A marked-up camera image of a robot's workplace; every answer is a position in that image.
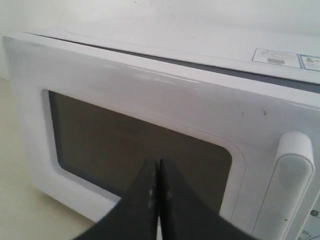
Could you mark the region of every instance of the microwave handle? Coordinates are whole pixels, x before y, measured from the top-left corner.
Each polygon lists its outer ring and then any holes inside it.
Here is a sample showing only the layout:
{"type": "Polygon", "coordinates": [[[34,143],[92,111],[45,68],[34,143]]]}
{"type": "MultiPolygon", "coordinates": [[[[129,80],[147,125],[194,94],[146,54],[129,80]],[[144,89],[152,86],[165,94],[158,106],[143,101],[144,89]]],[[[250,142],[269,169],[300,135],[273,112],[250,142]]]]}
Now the microwave handle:
{"type": "Polygon", "coordinates": [[[278,143],[275,167],[256,220],[253,235],[282,240],[315,173],[310,138],[301,132],[284,133],[278,143]]]}
{"type": "Polygon", "coordinates": [[[146,161],[118,204],[75,240],[255,240],[211,211],[173,161],[146,161]]]}

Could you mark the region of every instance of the black object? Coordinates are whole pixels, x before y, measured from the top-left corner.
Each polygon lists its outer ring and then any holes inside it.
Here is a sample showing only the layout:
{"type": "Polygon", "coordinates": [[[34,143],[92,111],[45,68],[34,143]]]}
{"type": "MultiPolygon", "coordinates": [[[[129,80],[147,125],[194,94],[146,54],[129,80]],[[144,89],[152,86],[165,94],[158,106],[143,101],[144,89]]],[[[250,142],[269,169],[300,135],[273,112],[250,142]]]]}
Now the black object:
{"type": "Polygon", "coordinates": [[[120,202],[75,240],[254,240],[211,211],[173,161],[145,161],[120,202]]]}

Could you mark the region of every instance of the dark glass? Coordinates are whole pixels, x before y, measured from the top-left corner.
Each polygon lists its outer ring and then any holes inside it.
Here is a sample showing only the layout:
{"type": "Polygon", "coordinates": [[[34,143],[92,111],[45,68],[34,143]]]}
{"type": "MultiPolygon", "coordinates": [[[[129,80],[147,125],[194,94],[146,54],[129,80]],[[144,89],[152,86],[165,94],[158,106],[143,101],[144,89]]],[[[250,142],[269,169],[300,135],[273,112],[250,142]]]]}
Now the dark glass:
{"type": "Polygon", "coordinates": [[[219,212],[232,163],[225,148],[52,91],[49,98],[63,169],[121,196],[145,159],[171,159],[219,212]]]}

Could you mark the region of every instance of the microwave top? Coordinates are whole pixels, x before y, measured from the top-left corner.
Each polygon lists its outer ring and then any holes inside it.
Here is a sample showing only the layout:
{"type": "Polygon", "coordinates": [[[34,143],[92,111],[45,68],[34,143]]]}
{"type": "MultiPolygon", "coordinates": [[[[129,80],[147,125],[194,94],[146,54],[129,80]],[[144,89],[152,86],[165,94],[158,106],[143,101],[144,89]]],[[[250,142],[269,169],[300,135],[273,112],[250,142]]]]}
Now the microwave top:
{"type": "Polygon", "coordinates": [[[114,17],[29,33],[142,57],[320,84],[318,36],[173,16],[114,17]]]}

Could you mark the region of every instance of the label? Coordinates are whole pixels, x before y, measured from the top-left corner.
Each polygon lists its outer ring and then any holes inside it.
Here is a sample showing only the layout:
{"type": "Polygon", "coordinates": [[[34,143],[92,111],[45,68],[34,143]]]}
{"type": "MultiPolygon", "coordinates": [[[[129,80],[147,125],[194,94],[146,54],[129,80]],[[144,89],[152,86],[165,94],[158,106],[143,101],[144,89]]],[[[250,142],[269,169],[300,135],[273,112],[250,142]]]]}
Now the label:
{"type": "Polygon", "coordinates": [[[289,52],[272,51],[257,48],[253,55],[252,61],[264,64],[272,64],[283,67],[301,69],[298,54],[289,52]]]}
{"type": "Polygon", "coordinates": [[[302,67],[305,70],[320,72],[320,56],[309,56],[300,54],[302,67]]]}

